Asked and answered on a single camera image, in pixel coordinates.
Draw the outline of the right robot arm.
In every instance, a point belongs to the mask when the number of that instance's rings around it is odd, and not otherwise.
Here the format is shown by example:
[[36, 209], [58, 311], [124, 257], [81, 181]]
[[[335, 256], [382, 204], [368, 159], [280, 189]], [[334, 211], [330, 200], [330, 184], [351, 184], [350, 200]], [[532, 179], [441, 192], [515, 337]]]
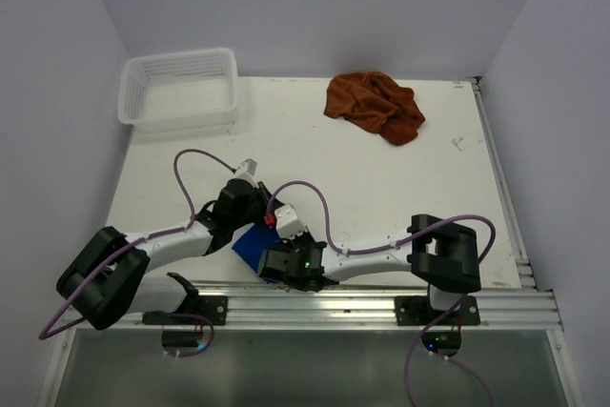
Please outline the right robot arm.
[[403, 234], [353, 245], [317, 240], [305, 230], [265, 248], [257, 273], [312, 293], [363, 275], [410, 273], [428, 285], [428, 318], [446, 323], [458, 313], [458, 300], [481, 289], [478, 235], [462, 224], [467, 218], [416, 214]]

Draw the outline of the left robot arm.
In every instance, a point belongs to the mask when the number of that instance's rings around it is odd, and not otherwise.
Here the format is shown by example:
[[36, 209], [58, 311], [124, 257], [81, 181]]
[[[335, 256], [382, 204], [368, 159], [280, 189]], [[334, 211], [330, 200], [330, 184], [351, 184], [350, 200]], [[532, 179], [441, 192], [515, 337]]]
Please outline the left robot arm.
[[150, 272], [223, 249], [236, 231], [264, 221], [270, 196], [261, 182], [233, 178], [210, 209], [182, 226], [149, 234], [104, 227], [60, 275], [56, 291], [98, 331], [134, 313], [166, 313], [188, 323], [198, 311], [196, 289], [178, 274]]

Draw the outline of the blue towel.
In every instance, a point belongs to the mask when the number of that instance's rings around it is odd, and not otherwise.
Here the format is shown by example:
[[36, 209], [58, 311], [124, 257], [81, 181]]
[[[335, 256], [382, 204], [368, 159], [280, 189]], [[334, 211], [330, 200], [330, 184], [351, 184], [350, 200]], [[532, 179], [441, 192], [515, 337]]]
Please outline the blue towel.
[[259, 262], [263, 252], [279, 241], [273, 228], [264, 224], [254, 224], [232, 246], [232, 250], [258, 274]]

